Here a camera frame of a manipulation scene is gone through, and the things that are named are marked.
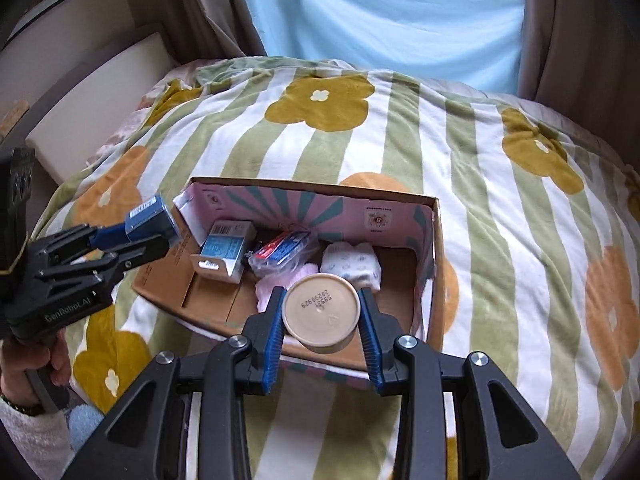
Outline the person's left hand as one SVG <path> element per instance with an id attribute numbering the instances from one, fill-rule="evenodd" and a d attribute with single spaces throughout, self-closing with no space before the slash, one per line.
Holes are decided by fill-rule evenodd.
<path id="1" fill-rule="evenodd" d="M 51 382 L 65 387 L 70 381 L 70 355 L 65 330 L 56 333 L 52 348 L 41 344 L 22 344 L 6 339 L 1 344 L 1 392 L 13 404 L 33 406 L 39 403 L 26 372 L 52 365 Z"/>

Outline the white sleeve forearm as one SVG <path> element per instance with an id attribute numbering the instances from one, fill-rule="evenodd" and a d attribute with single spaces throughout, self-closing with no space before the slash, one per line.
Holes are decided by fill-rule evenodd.
<path id="1" fill-rule="evenodd" d="M 39 479 L 62 478 L 74 458 L 63 412 L 29 416 L 2 399 L 1 420 L 18 452 Z"/>

